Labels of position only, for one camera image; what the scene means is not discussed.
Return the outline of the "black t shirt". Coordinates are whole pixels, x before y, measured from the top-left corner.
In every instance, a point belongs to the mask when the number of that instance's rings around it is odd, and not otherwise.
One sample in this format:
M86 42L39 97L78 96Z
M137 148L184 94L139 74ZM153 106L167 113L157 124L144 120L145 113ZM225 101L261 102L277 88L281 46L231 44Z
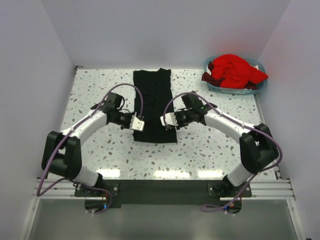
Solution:
M134 131L136 142L152 144L171 144L177 142L176 130L167 130L162 126L160 117L173 98L171 91L170 69L160 68L157 71L136 70L133 72L133 84L143 97L142 116L143 131Z

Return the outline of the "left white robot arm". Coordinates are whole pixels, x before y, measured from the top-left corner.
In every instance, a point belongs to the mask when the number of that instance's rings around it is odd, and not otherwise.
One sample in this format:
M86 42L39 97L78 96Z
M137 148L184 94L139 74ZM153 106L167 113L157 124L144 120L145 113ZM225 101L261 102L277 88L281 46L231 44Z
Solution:
M104 190L103 177L82 163L82 144L96 131L109 123L121 129L142 130L144 123L135 112L122 112L124 98L109 93L102 103L97 103L90 111L71 127L52 131L47 135L41 168L45 174L51 173L86 186L92 196L99 196Z

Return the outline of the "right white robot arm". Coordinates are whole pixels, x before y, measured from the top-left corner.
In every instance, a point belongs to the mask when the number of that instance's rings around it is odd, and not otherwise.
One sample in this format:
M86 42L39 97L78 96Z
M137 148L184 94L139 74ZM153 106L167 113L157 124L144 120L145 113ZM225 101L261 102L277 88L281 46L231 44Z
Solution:
M184 108L167 113L167 124L180 129L190 123L200 123L219 130L239 144L240 163L223 177L217 188L227 196L235 196L249 179L280 159L280 147L267 125L254 125L238 120L195 92L182 95L181 98Z

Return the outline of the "red t shirt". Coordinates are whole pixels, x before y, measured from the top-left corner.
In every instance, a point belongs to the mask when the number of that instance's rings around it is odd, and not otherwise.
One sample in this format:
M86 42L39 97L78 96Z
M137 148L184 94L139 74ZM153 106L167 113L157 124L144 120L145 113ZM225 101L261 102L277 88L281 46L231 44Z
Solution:
M256 90L269 76L243 58L225 54L212 61L211 77L221 88Z

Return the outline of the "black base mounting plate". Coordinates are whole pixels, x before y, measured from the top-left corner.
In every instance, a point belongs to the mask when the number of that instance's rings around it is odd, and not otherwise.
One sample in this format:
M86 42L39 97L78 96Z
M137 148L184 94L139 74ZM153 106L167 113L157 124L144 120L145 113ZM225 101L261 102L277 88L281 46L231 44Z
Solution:
M249 183L232 186L222 180L102 180L97 186L74 183L74 195L84 198L93 213L123 205L199 206L205 213L237 214L243 198L252 197Z

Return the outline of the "teal plastic laundry basket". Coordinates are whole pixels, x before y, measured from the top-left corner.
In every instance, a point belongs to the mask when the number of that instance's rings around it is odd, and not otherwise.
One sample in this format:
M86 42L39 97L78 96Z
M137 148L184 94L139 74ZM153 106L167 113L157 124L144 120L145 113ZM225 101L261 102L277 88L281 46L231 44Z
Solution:
M203 66L203 70L207 73L210 73L208 65L210 62L212 62L214 59L216 59L217 56L212 56L207 58L204 61L204 66ZM245 60L254 68L260 70L261 72L265 73L265 68L264 66L258 62L257 60L253 60L253 59L249 59L249 58L245 58ZM209 90L213 91L213 92L217 92L217 93L223 93L223 94L235 94L235 95L255 95L261 91L263 91L266 87L267 87L267 80L260 82L259 84L256 85L257 89L247 89L247 88L243 88L243 89L236 89L236 88L223 88L223 87L218 87L218 86L214 86L208 82L206 82L206 86L208 87Z

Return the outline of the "aluminium extrusion rail frame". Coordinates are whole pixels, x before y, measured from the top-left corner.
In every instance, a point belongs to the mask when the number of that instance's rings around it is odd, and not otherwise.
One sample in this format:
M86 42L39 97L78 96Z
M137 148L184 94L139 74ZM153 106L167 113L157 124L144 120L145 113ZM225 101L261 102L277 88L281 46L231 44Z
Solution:
M202 73L201 69L173 69L172 92L196 90L239 119L250 123L264 121L255 95L227 95L209 90L200 81ZM62 126L81 118L85 108L112 86L132 82L132 69L77 68ZM104 132L109 137L98 145ZM93 170L102 169L110 180L217 180L239 162L235 142L214 129L189 127L178 134L177 144L134 143L131 135L115 133L114 127L108 127L104 132L97 132L85 145L85 164ZM250 183L249 189L252 202L284 203L287 217L280 226L288 224L288 230L295 239L306 238L293 187L289 180L282 178L278 167L260 173Z

